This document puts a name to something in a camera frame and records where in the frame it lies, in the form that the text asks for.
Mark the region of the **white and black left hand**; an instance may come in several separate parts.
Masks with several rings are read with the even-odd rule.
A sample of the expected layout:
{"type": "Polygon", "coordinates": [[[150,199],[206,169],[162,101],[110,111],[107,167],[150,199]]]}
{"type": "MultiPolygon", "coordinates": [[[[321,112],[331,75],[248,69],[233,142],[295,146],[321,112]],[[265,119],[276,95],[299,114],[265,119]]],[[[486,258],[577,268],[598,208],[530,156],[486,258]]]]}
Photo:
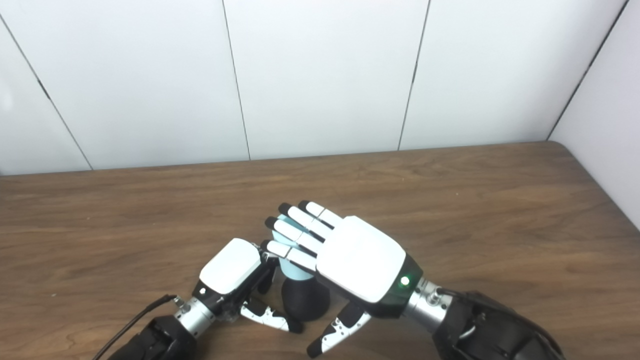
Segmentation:
{"type": "Polygon", "coordinates": [[[215,321],[233,322],[239,316],[284,332],[301,334],[301,322],[273,309],[253,292],[266,294],[274,282],[279,258],[247,240],[234,238],[199,272],[198,282],[183,312],[182,325],[199,337],[215,321]]]}

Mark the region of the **white and black right hand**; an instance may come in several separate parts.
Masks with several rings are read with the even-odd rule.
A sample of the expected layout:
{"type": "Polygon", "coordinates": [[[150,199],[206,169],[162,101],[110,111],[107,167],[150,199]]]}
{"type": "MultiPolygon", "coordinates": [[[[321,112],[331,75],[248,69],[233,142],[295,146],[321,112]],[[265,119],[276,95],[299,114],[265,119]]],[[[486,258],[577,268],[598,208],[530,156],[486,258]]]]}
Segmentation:
{"type": "Polygon", "coordinates": [[[355,215],[339,216],[308,200],[281,203],[284,218],[268,216],[266,228],[286,243],[266,240],[262,247],[299,267],[347,305],[306,351],[311,359],[327,353],[371,319],[399,319],[423,269],[389,235],[355,215]]]}

